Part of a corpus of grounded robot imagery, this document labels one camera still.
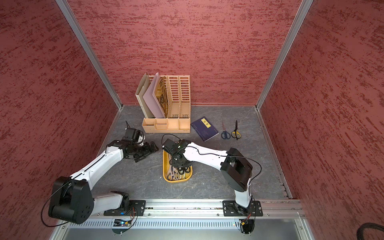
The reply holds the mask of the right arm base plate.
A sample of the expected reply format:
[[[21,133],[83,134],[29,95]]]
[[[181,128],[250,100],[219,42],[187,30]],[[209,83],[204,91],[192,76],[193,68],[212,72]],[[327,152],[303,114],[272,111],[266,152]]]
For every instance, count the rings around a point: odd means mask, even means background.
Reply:
[[[241,207],[235,201],[223,201],[225,217],[262,217],[263,210],[260,201],[251,200],[247,208]]]

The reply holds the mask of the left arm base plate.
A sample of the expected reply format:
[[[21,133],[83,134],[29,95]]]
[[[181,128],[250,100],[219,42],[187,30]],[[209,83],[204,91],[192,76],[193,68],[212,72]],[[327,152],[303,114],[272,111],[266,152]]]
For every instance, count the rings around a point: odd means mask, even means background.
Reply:
[[[143,216],[146,208],[145,200],[126,200],[122,201],[121,205],[114,210],[104,211],[104,216],[113,217],[130,217],[130,216]]]

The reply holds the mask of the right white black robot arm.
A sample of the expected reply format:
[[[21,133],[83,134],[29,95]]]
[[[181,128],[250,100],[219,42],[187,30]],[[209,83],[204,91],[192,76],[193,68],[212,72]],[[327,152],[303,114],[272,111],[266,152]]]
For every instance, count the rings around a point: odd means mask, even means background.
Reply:
[[[235,203],[244,209],[251,204],[253,166],[251,159],[244,157],[237,149],[220,151],[199,146],[188,140],[174,142],[170,139],[165,141],[162,148],[171,156],[174,168],[187,168],[197,162],[219,170],[235,191]]]

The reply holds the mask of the yellow storage tray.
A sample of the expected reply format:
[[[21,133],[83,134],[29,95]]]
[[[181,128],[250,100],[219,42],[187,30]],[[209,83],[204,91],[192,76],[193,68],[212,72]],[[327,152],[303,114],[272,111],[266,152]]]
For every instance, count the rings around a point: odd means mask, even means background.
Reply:
[[[182,183],[191,178],[193,174],[192,166],[186,169],[178,169],[173,167],[171,163],[171,155],[163,151],[163,177],[168,183]]]

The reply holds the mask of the blue handled scissors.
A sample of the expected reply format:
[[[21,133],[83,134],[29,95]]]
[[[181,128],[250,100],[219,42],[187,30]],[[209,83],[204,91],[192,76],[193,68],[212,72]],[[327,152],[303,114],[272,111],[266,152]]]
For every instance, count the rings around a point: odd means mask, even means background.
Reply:
[[[223,131],[221,133],[221,138],[223,140],[229,140],[232,136],[231,134],[226,130],[224,122],[222,122]]]

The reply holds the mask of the aluminium front rail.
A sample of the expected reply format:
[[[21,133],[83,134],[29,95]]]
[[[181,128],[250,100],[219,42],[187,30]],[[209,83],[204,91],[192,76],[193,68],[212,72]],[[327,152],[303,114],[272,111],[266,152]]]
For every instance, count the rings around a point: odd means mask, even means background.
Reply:
[[[246,219],[247,217],[225,217],[222,202],[214,199],[149,199],[145,200],[144,215],[133,216],[140,219]],[[262,217],[251,219],[306,219],[300,200],[259,200],[263,210]],[[130,217],[104,216],[104,212],[91,215],[91,219],[129,219]]]

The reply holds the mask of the yellow black handled scissors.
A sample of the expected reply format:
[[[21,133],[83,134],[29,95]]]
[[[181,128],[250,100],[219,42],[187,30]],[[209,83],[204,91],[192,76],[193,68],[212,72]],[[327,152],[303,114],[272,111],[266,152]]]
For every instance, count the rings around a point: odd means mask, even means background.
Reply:
[[[235,123],[235,129],[231,132],[231,136],[232,136],[232,138],[235,138],[236,140],[239,140],[242,137],[242,135],[239,132],[238,121],[236,121],[236,123]]]

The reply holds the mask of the wooden desk file organizer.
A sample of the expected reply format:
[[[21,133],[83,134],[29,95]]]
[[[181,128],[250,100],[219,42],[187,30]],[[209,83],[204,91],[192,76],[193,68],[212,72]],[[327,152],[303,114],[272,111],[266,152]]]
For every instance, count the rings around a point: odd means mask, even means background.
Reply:
[[[149,75],[152,81],[155,75]],[[164,119],[144,118],[142,127],[149,133],[189,133],[191,130],[190,76],[160,75],[156,97],[164,110]]]

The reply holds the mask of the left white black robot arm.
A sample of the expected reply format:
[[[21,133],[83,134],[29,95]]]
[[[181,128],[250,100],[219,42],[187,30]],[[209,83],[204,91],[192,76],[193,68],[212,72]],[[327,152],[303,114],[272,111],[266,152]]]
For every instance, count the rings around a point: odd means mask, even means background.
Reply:
[[[134,144],[130,141],[113,141],[92,162],[69,177],[55,180],[52,195],[47,201],[51,218],[69,223],[82,224],[91,215],[105,211],[133,212],[127,193],[114,191],[94,197],[92,189],[115,164],[123,159],[136,163],[159,150],[154,142]]]

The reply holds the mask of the beige cardboard folder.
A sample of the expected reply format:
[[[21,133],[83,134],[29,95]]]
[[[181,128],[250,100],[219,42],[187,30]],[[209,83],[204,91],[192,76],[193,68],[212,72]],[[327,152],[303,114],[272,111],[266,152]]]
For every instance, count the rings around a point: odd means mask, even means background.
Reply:
[[[147,119],[153,119],[155,117],[144,100],[144,94],[146,93],[150,83],[151,81],[149,75],[144,73],[135,93],[143,114]]]

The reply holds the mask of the purple folder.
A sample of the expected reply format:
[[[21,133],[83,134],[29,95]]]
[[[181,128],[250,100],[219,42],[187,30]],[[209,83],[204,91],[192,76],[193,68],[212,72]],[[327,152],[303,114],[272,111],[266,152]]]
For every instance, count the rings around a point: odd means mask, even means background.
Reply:
[[[165,113],[156,97],[156,87],[161,80],[160,73],[156,73],[149,87],[143,95],[143,99],[147,105],[145,117],[149,119],[164,119]]]

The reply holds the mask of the dark blue notebook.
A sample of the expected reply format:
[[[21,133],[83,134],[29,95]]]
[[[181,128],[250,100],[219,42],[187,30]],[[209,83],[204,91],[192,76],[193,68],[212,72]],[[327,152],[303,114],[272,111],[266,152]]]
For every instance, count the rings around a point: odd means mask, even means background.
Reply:
[[[202,117],[191,123],[191,127],[197,132],[199,137],[204,141],[208,141],[219,134],[219,131],[206,118]]]

